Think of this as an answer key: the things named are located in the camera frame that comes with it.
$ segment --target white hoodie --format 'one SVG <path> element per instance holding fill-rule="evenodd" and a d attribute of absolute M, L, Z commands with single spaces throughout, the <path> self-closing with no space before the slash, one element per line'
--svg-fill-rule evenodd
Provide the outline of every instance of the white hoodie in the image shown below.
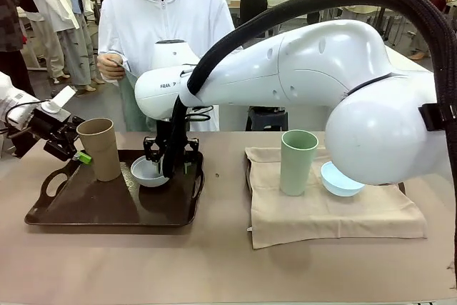
<path fill-rule="evenodd" d="M 99 54 L 121 54 L 132 73 L 140 76 L 153 69 L 157 41 L 182 39 L 201 58 L 233 29 L 226 0 L 104 0 Z M 210 121 L 192 123 L 191 130 L 218 131 L 219 110 L 208 114 Z"/>

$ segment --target bowl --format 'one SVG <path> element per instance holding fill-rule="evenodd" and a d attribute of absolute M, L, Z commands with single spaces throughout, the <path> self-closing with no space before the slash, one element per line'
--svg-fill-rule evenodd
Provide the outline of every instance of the bowl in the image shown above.
<path fill-rule="evenodd" d="M 333 164 L 327 162 L 321 168 L 322 184 L 336 196 L 355 196 L 365 185 L 341 173 Z"/>
<path fill-rule="evenodd" d="M 169 180 L 157 171 L 157 164 L 146 160 L 145 156 L 140 157 L 131 165 L 130 172 L 136 182 L 145 187 L 159 187 Z"/>

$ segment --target light blue bowl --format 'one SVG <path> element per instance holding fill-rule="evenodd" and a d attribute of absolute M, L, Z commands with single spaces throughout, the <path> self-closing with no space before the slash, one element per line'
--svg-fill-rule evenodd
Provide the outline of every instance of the light blue bowl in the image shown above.
<path fill-rule="evenodd" d="M 364 184 L 341 173 L 333 162 L 327 162 L 322 166 L 321 176 L 325 188 L 336 196 L 355 196 L 365 187 Z"/>

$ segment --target tan paper cup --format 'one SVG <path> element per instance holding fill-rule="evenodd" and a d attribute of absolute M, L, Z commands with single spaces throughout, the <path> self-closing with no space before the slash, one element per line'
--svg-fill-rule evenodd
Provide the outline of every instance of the tan paper cup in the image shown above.
<path fill-rule="evenodd" d="M 97 118 L 76 128 L 86 153 L 92 158 L 92 168 L 99 181 L 111 181 L 121 175 L 113 121 Z"/>

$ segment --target light green plastic cup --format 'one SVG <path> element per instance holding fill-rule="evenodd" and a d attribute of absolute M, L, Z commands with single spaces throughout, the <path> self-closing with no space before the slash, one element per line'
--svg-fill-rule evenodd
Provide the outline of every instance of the light green plastic cup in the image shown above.
<path fill-rule="evenodd" d="M 300 196 L 305 192 L 318 145 L 318 138 L 311 132 L 290 130 L 283 134 L 280 181 L 282 192 L 288 196 Z"/>

